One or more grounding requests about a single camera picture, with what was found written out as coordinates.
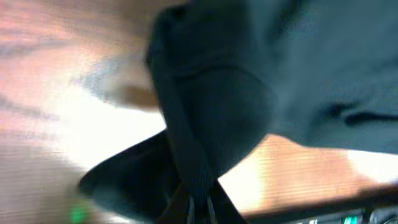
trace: strap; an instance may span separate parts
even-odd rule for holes
[[[164,55],[157,54],[155,57],[164,57]],[[197,208],[202,208],[206,204],[208,192],[216,178],[211,172],[201,144],[193,136],[175,84],[166,72],[170,71],[165,68],[166,61],[165,58],[152,61],[150,64],[152,78],[167,123],[167,134],[178,174]]]

